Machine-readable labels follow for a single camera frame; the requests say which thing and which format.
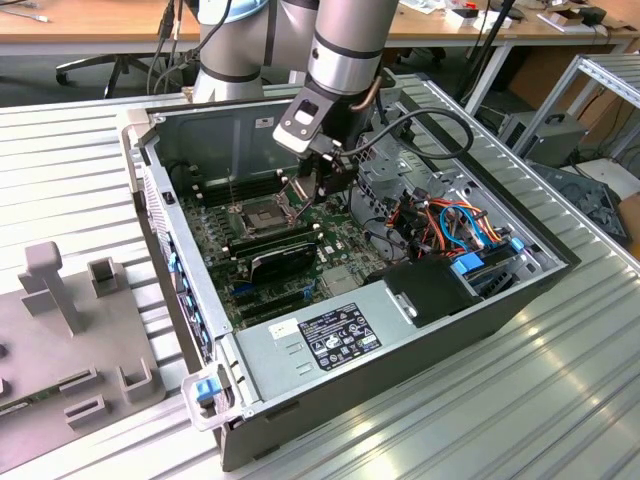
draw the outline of aluminum extrusion table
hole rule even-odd
[[[640,108],[640,55],[578,55],[569,64],[529,126],[513,146],[514,153],[521,154],[525,151],[525,147],[534,141],[538,127],[549,116],[555,104],[580,73],[587,74],[591,80],[569,107],[570,115],[575,115],[582,108],[597,85],[611,90],[636,108]],[[640,134],[640,123],[618,142],[611,152],[611,157],[616,158],[620,155],[638,134]]]
[[[6,479],[640,476],[640,266],[433,83],[400,79],[421,106],[467,118],[473,155],[582,264],[494,336],[233,473],[220,471],[213,435],[190,426],[174,395]],[[25,222],[34,238],[68,238],[71,263],[94,250],[126,262],[161,374],[175,392],[184,364],[133,220],[114,129],[118,109],[154,100],[182,102],[165,96],[0,110],[0,223]],[[416,143],[435,148],[424,133]]]

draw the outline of floor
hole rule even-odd
[[[73,71],[69,74],[71,85],[58,85],[55,67],[75,60],[78,57],[0,57],[0,108],[102,98],[111,65]],[[413,53],[409,59],[403,59],[401,64],[392,69],[398,73],[425,72],[446,91],[453,92],[465,62],[465,49],[447,49],[447,58],[440,67],[432,63],[431,55],[426,50],[421,50]],[[271,83],[287,81],[287,73],[275,69],[265,69],[263,77]],[[145,84],[145,74],[132,69],[130,74],[121,75],[118,80],[116,96],[144,95]],[[529,109],[528,105],[510,92],[490,92],[486,104],[507,112]],[[499,117],[492,118],[491,112],[487,116],[493,123],[499,121]]]

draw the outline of blue latch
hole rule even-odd
[[[524,242],[520,240],[518,237],[513,237],[511,239],[511,246],[518,253],[524,250]]]
[[[459,257],[456,257],[455,262],[453,262],[453,268],[455,268],[458,273],[460,273],[460,275],[469,273],[471,270],[480,268],[483,265],[484,262],[476,253],[467,253],[465,255],[460,255]]]
[[[199,404],[206,403],[222,392],[220,381],[215,377],[205,378],[196,383],[196,401]]]

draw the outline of blue drive bracket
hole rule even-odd
[[[467,253],[465,255],[460,255],[459,257],[456,257],[452,265],[452,267],[455,268],[460,275],[465,275],[470,271],[483,266],[484,262],[476,253]]]

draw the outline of power supply label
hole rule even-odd
[[[355,303],[299,322],[298,328],[327,372],[382,346]]]

